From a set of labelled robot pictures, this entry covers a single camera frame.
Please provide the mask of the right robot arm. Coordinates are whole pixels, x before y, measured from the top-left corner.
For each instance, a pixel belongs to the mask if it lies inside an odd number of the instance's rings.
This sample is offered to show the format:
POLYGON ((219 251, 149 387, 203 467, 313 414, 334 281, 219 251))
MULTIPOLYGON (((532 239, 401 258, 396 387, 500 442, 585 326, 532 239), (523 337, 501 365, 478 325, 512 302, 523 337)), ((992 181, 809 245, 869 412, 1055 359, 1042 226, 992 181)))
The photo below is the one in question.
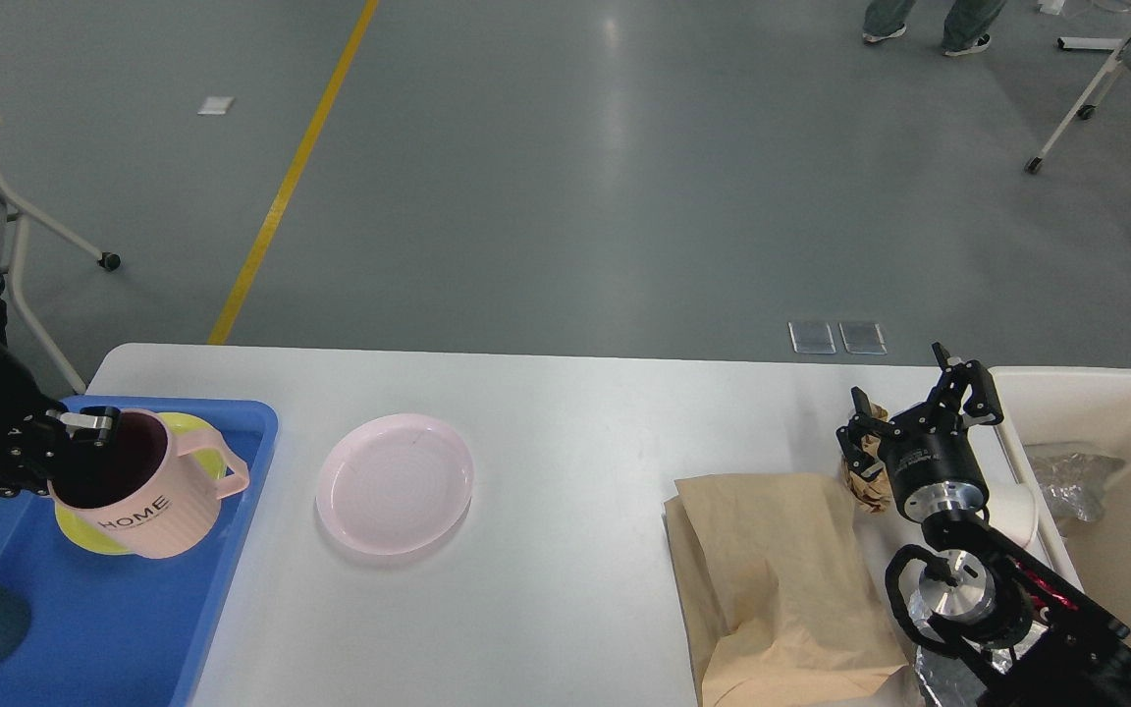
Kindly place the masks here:
POLYGON ((979 706, 1131 706, 1126 623, 988 523, 968 439, 1002 422, 988 368, 940 342, 931 350, 940 376, 929 398, 884 420, 853 388, 835 434, 851 477, 887 478, 893 509, 923 533, 884 569, 893 621, 977 676, 979 706))

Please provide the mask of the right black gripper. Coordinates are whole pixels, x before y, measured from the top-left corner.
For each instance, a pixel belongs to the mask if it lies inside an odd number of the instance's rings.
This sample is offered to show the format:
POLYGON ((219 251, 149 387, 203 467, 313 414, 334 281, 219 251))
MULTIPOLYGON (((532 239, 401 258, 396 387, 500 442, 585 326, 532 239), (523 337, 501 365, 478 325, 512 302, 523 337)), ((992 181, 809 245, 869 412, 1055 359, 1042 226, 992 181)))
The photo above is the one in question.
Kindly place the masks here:
POLYGON ((892 438, 892 421, 875 416, 861 388, 851 389, 854 413, 836 430, 844 468, 853 477, 875 480, 884 463, 893 505, 914 523, 939 512, 986 508, 986 475, 966 430, 998 426, 1004 420, 987 367, 978 359, 956 356, 942 342, 934 342, 931 351, 940 376, 929 398, 905 413, 905 431, 892 438), (878 457, 863 447, 867 437, 881 440, 878 457))

